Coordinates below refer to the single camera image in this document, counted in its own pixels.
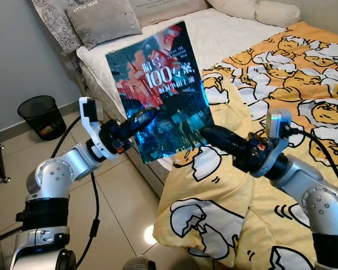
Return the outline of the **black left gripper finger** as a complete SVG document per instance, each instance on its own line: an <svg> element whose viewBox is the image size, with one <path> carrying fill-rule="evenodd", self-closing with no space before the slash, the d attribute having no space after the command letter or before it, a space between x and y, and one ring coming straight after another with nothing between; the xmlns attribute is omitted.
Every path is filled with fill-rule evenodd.
<svg viewBox="0 0 338 270"><path fill-rule="evenodd" d="M158 116L158 109L144 109L130 117L130 135L143 131Z"/></svg>

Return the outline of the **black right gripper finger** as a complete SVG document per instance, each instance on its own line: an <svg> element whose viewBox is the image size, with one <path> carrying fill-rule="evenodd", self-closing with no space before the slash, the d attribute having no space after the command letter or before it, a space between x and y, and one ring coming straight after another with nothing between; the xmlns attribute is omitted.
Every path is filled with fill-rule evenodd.
<svg viewBox="0 0 338 270"><path fill-rule="evenodd" d="M216 124L208 124L201 129L202 137L213 147L234 156L248 154L248 141L230 129Z"/></svg>

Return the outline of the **glossy blue-red cover book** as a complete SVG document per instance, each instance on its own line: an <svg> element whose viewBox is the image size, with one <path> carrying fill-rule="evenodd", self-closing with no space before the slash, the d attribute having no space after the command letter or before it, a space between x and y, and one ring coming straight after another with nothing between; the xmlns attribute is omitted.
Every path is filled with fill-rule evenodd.
<svg viewBox="0 0 338 270"><path fill-rule="evenodd" d="M200 134L212 124L201 72L185 21L105 55L125 115L156 109L135 133L144 164L206 144Z"/></svg>

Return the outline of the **grey Little Bear pillow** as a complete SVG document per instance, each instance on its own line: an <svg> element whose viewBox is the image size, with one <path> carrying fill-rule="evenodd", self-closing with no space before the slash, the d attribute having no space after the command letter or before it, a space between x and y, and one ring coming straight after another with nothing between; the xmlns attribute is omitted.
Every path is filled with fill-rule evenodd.
<svg viewBox="0 0 338 270"><path fill-rule="evenodd" d="M129 0L79 0L65 10L82 46L89 50L113 39L143 33Z"/></svg>

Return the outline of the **black mesh waste bin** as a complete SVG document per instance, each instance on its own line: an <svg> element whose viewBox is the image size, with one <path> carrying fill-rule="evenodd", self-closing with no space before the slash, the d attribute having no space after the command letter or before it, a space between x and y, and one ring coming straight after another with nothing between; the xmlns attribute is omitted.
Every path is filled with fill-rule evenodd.
<svg viewBox="0 0 338 270"><path fill-rule="evenodd" d="M54 98L48 95L23 101L18 106L17 113L43 141L53 141L63 136L66 131L61 111Z"/></svg>

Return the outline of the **yellow egg-print blanket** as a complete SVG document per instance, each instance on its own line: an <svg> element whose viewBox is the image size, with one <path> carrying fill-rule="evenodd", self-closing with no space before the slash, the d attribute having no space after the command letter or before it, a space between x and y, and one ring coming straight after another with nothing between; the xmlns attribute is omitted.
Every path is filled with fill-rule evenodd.
<svg viewBox="0 0 338 270"><path fill-rule="evenodd" d="M301 21L204 69L202 80L214 123L239 136L266 137L269 111L290 111L300 134L284 154L338 185L338 34ZM316 260L299 203L212 146L174 156L153 236L201 268L269 270L273 245Z"/></svg>

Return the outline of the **grey robot leg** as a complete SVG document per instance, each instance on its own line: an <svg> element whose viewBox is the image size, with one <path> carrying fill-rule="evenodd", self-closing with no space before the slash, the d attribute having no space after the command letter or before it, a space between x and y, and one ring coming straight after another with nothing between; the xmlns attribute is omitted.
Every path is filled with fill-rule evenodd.
<svg viewBox="0 0 338 270"><path fill-rule="evenodd" d="M153 260L149 260L144 255L139 255L125 262L122 270L157 270L157 267Z"/></svg>

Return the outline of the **beige bolster pillow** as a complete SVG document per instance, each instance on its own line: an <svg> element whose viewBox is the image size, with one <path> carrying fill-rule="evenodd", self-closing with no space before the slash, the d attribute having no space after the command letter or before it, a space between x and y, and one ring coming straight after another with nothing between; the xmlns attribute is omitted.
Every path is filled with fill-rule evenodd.
<svg viewBox="0 0 338 270"><path fill-rule="evenodd" d="M264 25L287 28L301 21L301 10L288 3L269 0L206 0L215 10Z"/></svg>

